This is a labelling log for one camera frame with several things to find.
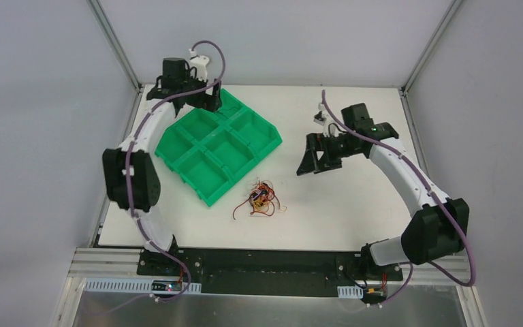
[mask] green tray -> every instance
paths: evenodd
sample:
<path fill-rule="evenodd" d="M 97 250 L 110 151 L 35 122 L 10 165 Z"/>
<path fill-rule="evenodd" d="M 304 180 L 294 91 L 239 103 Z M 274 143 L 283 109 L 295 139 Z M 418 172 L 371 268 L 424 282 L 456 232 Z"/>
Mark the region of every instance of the green tray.
<path fill-rule="evenodd" d="M 225 89 L 221 103 L 217 112 L 195 108 L 169 126 L 155 151 L 208 206 L 282 142 L 274 125 Z"/>

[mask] purple cable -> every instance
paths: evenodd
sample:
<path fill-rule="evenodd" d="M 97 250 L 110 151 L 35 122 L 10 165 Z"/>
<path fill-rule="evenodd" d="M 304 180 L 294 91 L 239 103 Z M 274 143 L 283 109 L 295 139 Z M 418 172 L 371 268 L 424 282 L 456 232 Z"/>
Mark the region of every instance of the purple cable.
<path fill-rule="evenodd" d="M 381 303 L 387 304 L 389 301 L 396 298 L 398 296 L 398 294 L 402 293 L 402 291 L 406 288 L 406 285 L 408 285 L 408 283 L 410 283 L 410 280 L 412 279 L 412 274 L 414 273 L 414 265 L 411 262 L 403 262 L 402 264 L 410 265 L 410 272 L 408 273 L 408 277 L 406 278 L 406 280 L 404 281 L 402 286 L 400 286 L 400 288 L 398 288 L 398 290 L 396 292 L 394 292 L 389 298 L 385 299 Z"/>
<path fill-rule="evenodd" d="M 332 110 L 328 106 L 328 103 L 326 102 L 326 90 L 322 90 L 321 91 L 321 102 L 322 102 L 323 106 L 326 108 L 326 110 L 328 111 L 328 114 L 330 114 L 330 116 L 332 117 L 332 119 L 334 119 L 334 121 L 339 126 L 341 126 L 343 129 L 348 131 L 348 133 L 350 133 L 351 135 L 353 135 L 356 138 L 359 138 L 359 139 L 361 139 L 363 141 L 373 143 L 373 144 L 375 144 L 377 146 L 381 146 L 381 147 L 383 147 L 383 148 L 393 152 L 399 158 L 404 160 L 404 162 L 408 166 L 410 166 L 412 171 L 414 171 L 414 174 L 422 182 L 422 185 L 424 186 L 426 191 L 428 191 L 428 195 L 430 195 L 432 197 L 432 199 L 438 204 L 438 206 L 440 207 L 440 209 L 442 210 L 442 212 L 444 213 L 446 218 L 448 218 L 448 221 L 450 221 L 450 223 L 452 224 L 452 226 L 454 227 L 454 229 L 456 230 L 456 232 L 460 236 L 460 240 L 462 240 L 462 244 L 464 244 L 464 247 L 466 248 L 466 254 L 468 255 L 468 262 L 470 264 L 470 280 L 467 281 L 467 282 L 461 281 L 461 280 L 457 279 L 456 277 L 454 277 L 451 273 L 447 272 L 443 267 L 439 266 L 437 263 L 430 262 L 430 264 L 433 265 L 434 267 L 436 267 L 438 270 L 440 270 L 442 273 L 444 273 L 444 275 L 448 276 L 448 278 L 453 280 L 458 285 L 461 285 L 461 286 L 472 286 L 472 285 L 474 285 L 474 282 L 476 282 L 476 266 L 475 266 L 475 262 L 474 262 L 474 254 L 472 252 L 472 249 L 470 248 L 468 239 L 466 238 L 466 235 L 464 235 L 464 232 L 462 231 L 462 228 L 460 228 L 458 223 L 456 223 L 456 220 L 454 220 L 452 215 L 450 215 L 450 212 L 448 212 L 448 210 L 446 209 L 444 204 L 442 204 L 442 201 L 440 201 L 440 199 L 438 198 L 436 193 L 432 190 L 432 187 L 430 186 L 428 181 L 424 178 L 424 176 L 422 176 L 422 173 L 420 172 L 418 167 L 410 159 L 408 159 L 406 156 L 402 155 L 402 153 L 400 151 L 396 150 L 395 148 L 393 148 L 393 147 L 391 147 L 391 146 L 389 146 L 387 144 L 384 144 L 384 143 L 382 143 L 382 142 L 380 142 L 378 140 L 374 140 L 373 138 L 369 138 L 367 136 L 363 136 L 361 134 L 358 134 L 355 131 L 349 129 L 346 125 L 344 125 L 338 119 L 338 117 L 336 117 L 334 115 L 334 113 L 332 112 Z"/>
<path fill-rule="evenodd" d="M 175 94 L 175 95 L 171 95 L 171 96 L 169 96 L 169 97 L 167 97 L 167 98 L 157 102 L 151 108 L 151 110 L 149 110 L 149 112 L 145 115 L 145 117 L 143 117 L 143 119 L 141 120 L 139 126 L 136 129 L 135 134 L 133 135 L 133 140 L 131 141 L 131 143 L 129 143 L 129 148 L 127 149 L 127 153 L 125 154 L 125 184 L 127 185 L 127 200 L 128 200 L 128 203 L 129 203 L 129 211 L 131 213 L 131 217 L 134 218 L 134 219 L 137 218 L 137 226 L 139 227 L 139 231 L 141 231 L 141 234 L 145 238 L 145 241 L 148 242 L 149 245 L 154 247 L 156 250 L 158 250 L 164 256 L 166 256 L 166 257 L 170 258 L 171 260 L 175 261 L 176 263 L 178 263 L 183 268 L 185 273 L 187 273 L 187 284 L 185 284 L 185 287 L 181 291 L 179 291 L 179 293 L 177 293 L 176 295 L 172 296 L 171 298 L 166 298 L 166 299 L 161 300 L 162 302 L 167 302 L 167 301 L 170 301 L 170 300 L 174 300 L 174 299 L 178 298 L 179 296 L 181 296 L 181 294 L 185 293 L 187 291 L 187 289 L 189 288 L 189 286 L 191 285 L 191 273 L 189 272 L 189 269 L 187 268 L 187 266 L 185 266 L 185 264 L 183 262 L 181 262 L 179 259 L 175 258 L 173 255 L 170 255 L 166 250 L 164 250 L 161 247 L 157 246 L 157 244 L 155 244 L 155 242 L 153 242 L 149 238 L 149 236 L 145 232 L 145 229 L 143 228 L 143 225 L 141 224 L 141 220 L 138 219 L 139 216 L 135 212 L 135 206 L 134 206 L 134 203 L 133 203 L 133 187 L 132 187 L 132 184 L 131 184 L 131 174 L 130 174 L 131 152 L 133 151 L 133 147 L 135 146 L 135 143 L 136 143 L 137 138 L 139 137 L 139 134 L 141 134 L 141 131 L 143 130 L 143 126 L 145 125 L 145 123 L 147 123 L 147 120 L 149 120 L 149 117 L 151 117 L 151 114 L 154 111 L 156 111 L 156 109 L 158 109 L 162 104 L 164 104 L 166 102 L 169 102 L 169 101 L 171 101 L 173 99 L 176 99 L 178 97 L 184 97 L 186 95 L 192 95 L 192 94 L 196 94 L 196 93 L 200 93 L 200 92 L 206 91 L 208 89 L 211 89 L 215 85 L 221 83 L 221 79 L 222 79 L 222 77 L 223 77 L 223 75 L 225 73 L 225 57 L 223 56 L 223 52 L 217 46 L 217 44 L 215 44 L 215 43 L 213 43 L 211 41 L 208 41 L 208 40 L 202 40 L 202 41 L 199 41 L 199 42 L 195 43 L 191 47 L 191 49 L 195 50 L 195 47 L 199 46 L 200 44 L 210 44 L 211 46 L 213 46 L 217 50 L 217 52 L 219 52 L 219 56 L 221 57 L 221 73 L 219 74 L 219 77 L 216 80 L 214 80 L 213 83 L 209 84 L 206 87 L 203 87 L 203 88 L 198 89 L 198 90 L 193 90 L 193 91 L 188 91 L 188 92 L 183 92 L 183 93 L 178 93 L 178 94 Z"/>
<path fill-rule="evenodd" d="M 257 192 L 257 194 L 253 197 L 252 200 L 255 200 L 255 199 L 259 198 L 259 196 L 260 196 L 261 194 L 262 194 L 261 191 Z"/>

